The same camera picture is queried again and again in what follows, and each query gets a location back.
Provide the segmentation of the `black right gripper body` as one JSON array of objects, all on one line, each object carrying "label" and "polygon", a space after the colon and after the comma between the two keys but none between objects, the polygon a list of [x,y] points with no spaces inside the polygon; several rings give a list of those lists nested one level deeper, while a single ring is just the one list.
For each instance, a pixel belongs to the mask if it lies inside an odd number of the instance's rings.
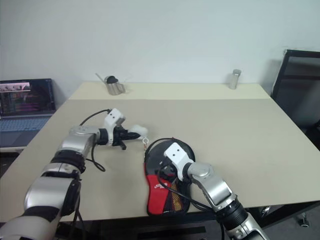
[{"label": "black right gripper body", "polygon": [[174,181],[177,178],[175,166],[168,161],[160,161],[157,178],[161,181]]}]

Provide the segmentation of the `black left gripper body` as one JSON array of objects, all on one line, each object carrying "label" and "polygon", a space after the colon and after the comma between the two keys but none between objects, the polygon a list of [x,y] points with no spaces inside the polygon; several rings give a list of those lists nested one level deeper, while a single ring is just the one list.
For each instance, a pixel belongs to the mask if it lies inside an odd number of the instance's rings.
[{"label": "black left gripper body", "polygon": [[125,137],[127,136],[128,130],[123,128],[122,126],[116,126],[113,129],[113,142],[112,146],[120,146],[120,148],[125,151],[127,146],[124,143]]}]

